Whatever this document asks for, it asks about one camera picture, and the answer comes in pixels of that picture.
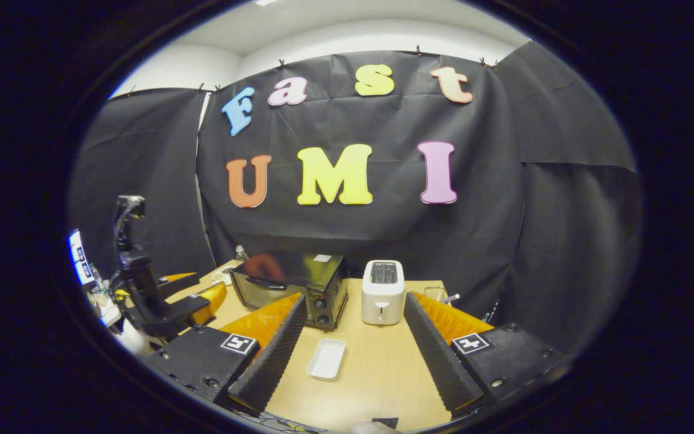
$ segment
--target screw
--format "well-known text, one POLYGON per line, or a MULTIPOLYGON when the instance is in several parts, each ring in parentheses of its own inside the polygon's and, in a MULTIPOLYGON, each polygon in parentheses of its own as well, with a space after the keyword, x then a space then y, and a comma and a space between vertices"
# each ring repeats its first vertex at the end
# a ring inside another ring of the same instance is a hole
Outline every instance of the screw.
POLYGON ((218 388, 218 382, 215 379, 204 379, 203 381, 212 388, 218 388))

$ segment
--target wooden table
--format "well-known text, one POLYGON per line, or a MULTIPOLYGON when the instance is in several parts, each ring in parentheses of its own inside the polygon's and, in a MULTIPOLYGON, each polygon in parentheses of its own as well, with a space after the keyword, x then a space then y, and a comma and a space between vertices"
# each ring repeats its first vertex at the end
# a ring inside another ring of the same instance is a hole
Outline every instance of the wooden table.
MULTIPOLYGON (((234 266, 235 261, 218 269, 234 266)), ((361 280, 347 278, 349 299, 339 326, 332 332, 304 327, 267 412, 319 428, 349 432, 359 422, 372 418, 399 418, 397 429, 408 431, 447 423, 446 411, 427 370, 416 341, 403 317, 390 326, 361 321, 361 280), (323 382, 306 373, 322 338, 346 343, 345 356, 335 382, 323 382)), ((179 291, 168 302, 213 285, 209 275, 200 284, 179 291)), ((422 293, 427 286, 443 286, 440 280, 407 281, 408 291, 422 293)), ((232 286, 209 327, 225 324, 251 311, 240 304, 232 286)))

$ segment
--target foam letter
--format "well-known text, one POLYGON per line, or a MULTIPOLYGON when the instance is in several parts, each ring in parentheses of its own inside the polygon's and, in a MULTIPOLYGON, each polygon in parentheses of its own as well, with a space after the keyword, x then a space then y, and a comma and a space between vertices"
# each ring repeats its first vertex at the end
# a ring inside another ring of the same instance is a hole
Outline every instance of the foam letter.
POLYGON ((251 117, 243 115, 243 112, 250 113, 253 109, 253 104, 251 104, 251 100, 248 99, 248 97, 253 94, 253 87, 248 86, 221 108, 221 111, 227 114, 229 124, 232 126, 232 130, 229 134, 233 136, 237 135, 237 133, 251 123, 251 117))
POLYGON ((416 146, 425 156, 427 186, 419 198, 424 203, 453 203, 457 193, 451 189, 449 156, 454 145, 444 141, 425 141, 416 146))
POLYGON ((361 96, 386 95, 393 91, 395 82, 389 76, 393 75, 393 69, 388 65, 364 65, 355 71, 358 82, 355 90, 361 96))
POLYGON ((297 201, 301 205, 317 205, 320 195, 316 192, 316 182, 325 200, 333 203, 339 186, 344 182, 344 190, 339 201, 346 205, 366 205, 374 200, 369 193, 366 181, 366 164, 371 154, 369 145, 350 145, 342 151, 339 161, 331 166, 328 157, 320 148, 306 148, 298 151, 297 157, 304 163, 301 194, 297 201))
POLYGON ((270 156, 255 156, 251 164, 256 168, 256 190, 250 195, 243 190, 243 168, 245 160, 232 160, 227 163, 229 171, 229 199, 240 208, 255 208, 267 197, 267 165, 270 156))
POLYGON ((462 102, 462 104, 473 101, 473 93, 463 92, 460 86, 460 82, 467 83, 465 74, 457 74, 457 71, 451 66, 444 66, 443 68, 433 69, 430 71, 430 75, 438 77, 441 92, 443 92, 446 98, 454 102, 462 102))
POLYGON ((276 91, 272 92, 267 99, 270 106, 281 106, 283 104, 291 104, 295 106, 307 99, 304 93, 307 88, 307 79, 304 77, 291 77, 281 80, 275 85, 276 91))

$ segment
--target toaster oven handle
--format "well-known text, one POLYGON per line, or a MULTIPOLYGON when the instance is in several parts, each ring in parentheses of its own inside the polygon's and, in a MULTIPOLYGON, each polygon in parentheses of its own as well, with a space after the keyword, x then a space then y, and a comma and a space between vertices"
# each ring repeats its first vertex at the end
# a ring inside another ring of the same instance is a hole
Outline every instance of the toaster oven handle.
POLYGON ((286 285, 281 285, 279 283, 265 282, 264 280, 259 280, 259 278, 246 277, 245 280, 247 280, 250 283, 253 283, 254 285, 264 286, 264 288, 267 288, 267 289, 273 289, 273 291, 283 291, 286 288, 286 285))

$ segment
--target yellow letter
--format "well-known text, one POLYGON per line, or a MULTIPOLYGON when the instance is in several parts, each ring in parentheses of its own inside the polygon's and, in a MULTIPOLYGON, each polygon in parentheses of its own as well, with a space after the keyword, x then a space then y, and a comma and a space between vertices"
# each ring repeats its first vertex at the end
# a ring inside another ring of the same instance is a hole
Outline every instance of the yellow letter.
POLYGON ((395 82, 389 76, 393 75, 393 69, 388 65, 364 65, 355 71, 358 82, 355 90, 361 96, 386 95, 393 91, 395 82))
POLYGON ((339 195, 341 203, 366 205, 374 200, 374 196, 369 193, 366 180, 366 165, 371 156, 371 146, 347 146, 335 166, 331 166, 325 152, 320 148, 302 149, 296 156, 304 164, 301 194, 296 199, 301 205, 320 203, 320 195, 316 192, 316 182, 328 203, 333 203, 342 182, 345 187, 339 195))

